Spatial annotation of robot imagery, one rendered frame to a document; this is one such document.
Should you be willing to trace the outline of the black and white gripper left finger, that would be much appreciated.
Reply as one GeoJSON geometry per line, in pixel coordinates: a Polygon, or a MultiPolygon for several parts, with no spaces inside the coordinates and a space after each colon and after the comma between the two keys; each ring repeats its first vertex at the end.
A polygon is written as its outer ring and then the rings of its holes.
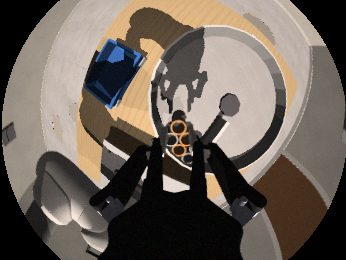
{"type": "Polygon", "coordinates": [[[109,223],[124,211],[148,165],[136,214],[136,225],[147,234],[155,233],[160,228],[160,190],[163,190],[167,126],[163,126],[159,137],[152,138],[151,143],[151,147],[139,146],[107,186],[89,200],[90,205],[109,223]]]}

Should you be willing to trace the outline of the bronze bushing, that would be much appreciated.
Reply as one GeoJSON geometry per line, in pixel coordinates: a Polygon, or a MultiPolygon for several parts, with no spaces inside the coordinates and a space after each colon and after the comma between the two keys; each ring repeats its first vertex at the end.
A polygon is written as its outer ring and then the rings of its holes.
{"type": "Polygon", "coordinates": [[[180,141],[178,141],[178,143],[175,145],[175,146],[172,146],[172,153],[175,155],[175,156],[182,156],[186,153],[186,146],[182,145],[180,143],[180,141]],[[182,148],[176,148],[175,146],[183,146],[182,148]],[[175,147],[175,148],[174,148],[175,147]],[[174,148],[174,149],[173,149],[174,148]],[[185,149],[185,150],[184,150],[185,149]]]}
{"type": "Polygon", "coordinates": [[[171,131],[173,132],[173,134],[175,135],[182,135],[183,133],[185,133],[186,131],[186,123],[184,122],[184,119],[182,117],[175,117],[172,120],[171,123],[171,131]],[[175,128],[174,126],[172,126],[175,122],[182,122],[184,124],[184,126],[180,129],[175,128]]]}
{"type": "Polygon", "coordinates": [[[184,145],[184,146],[190,146],[190,145],[189,145],[189,140],[188,140],[188,138],[187,138],[187,139],[182,138],[182,136],[183,136],[184,134],[188,134],[188,128],[187,128],[187,130],[185,131],[185,133],[183,133],[182,135],[179,135],[179,141],[180,141],[180,143],[181,143],[182,145],[184,145]]]}

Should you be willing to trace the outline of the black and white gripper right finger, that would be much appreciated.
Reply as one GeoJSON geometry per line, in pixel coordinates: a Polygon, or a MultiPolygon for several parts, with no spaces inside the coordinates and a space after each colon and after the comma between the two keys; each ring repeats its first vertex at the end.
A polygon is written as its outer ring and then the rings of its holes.
{"type": "Polygon", "coordinates": [[[245,226],[266,206],[266,197],[247,183],[216,143],[203,144],[199,136],[195,134],[192,125],[188,125],[188,136],[193,159],[184,221],[185,231],[189,235],[197,236],[202,234],[208,226],[207,179],[205,177],[204,158],[207,159],[230,206],[230,214],[240,222],[242,227],[245,226]]]}

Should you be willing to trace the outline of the blue plastic crate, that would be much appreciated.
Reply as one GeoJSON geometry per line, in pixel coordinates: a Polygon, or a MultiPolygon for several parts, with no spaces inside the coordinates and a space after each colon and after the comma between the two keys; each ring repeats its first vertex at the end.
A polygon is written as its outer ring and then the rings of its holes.
{"type": "Polygon", "coordinates": [[[109,38],[96,58],[84,88],[109,109],[119,107],[131,81],[146,62],[142,56],[109,38]]]}

